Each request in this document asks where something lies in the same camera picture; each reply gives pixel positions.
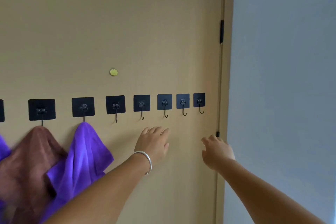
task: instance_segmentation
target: white wall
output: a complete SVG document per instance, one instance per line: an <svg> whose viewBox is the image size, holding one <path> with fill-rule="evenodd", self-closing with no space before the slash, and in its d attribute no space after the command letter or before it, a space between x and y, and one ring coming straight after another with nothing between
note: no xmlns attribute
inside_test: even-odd
<svg viewBox="0 0 336 224"><path fill-rule="evenodd" d="M248 170L334 223L336 0L234 2L228 141ZM252 223L225 189L225 224Z"/></svg>

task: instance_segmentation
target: bracelet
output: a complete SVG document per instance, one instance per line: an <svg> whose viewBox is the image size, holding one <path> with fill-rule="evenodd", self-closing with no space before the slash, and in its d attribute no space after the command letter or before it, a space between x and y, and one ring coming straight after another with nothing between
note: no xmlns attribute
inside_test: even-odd
<svg viewBox="0 0 336 224"><path fill-rule="evenodd" d="M148 154L145 153L144 151L136 151L136 152L134 152L133 154L136 154L136 153L140 153L140 154L142 154L142 155L145 155L146 158L148 159L148 161L149 161L149 171L145 174L145 175L148 175L148 174L152 171L152 162L151 162L151 159L149 158Z"/></svg>

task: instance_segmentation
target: hand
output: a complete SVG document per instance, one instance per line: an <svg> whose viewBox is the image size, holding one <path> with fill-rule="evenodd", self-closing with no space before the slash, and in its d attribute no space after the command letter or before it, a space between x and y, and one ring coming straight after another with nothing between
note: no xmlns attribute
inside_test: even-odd
<svg viewBox="0 0 336 224"><path fill-rule="evenodd" d="M205 151L202 151L204 163L212 170L218 169L220 160L223 158L235 160L235 155L231 146L223 142L221 138L211 135L208 139L202 138Z"/></svg>
<svg viewBox="0 0 336 224"><path fill-rule="evenodd" d="M135 145L134 151L143 151L147 153L154 166L163 160L167 154L169 147L167 139L169 134L169 128L145 128Z"/></svg>

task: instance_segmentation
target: purple towel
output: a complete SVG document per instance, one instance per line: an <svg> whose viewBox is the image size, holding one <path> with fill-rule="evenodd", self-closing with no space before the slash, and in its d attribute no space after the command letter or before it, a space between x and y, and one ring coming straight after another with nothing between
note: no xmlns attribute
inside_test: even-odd
<svg viewBox="0 0 336 224"><path fill-rule="evenodd" d="M0 135L0 161L7 158L11 154L10 148L5 143L5 140ZM3 219L3 211L5 209L5 202L0 200L0 224L5 224L6 221Z"/></svg>
<svg viewBox="0 0 336 224"><path fill-rule="evenodd" d="M105 175L113 156L93 127L81 123L73 137L68 157L47 173L57 196L47 207L41 222L46 221L73 197Z"/></svg>

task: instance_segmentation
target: round sticker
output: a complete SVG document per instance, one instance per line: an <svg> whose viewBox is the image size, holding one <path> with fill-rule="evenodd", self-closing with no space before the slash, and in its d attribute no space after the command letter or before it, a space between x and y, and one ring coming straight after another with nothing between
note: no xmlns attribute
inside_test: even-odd
<svg viewBox="0 0 336 224"><path fill-rule="evenodd" d="M116 75L118 75L118 71L117 71L116 69L111 69L111 70L110 70L110 74L111 74L112 76L116 76Z"/></svg>

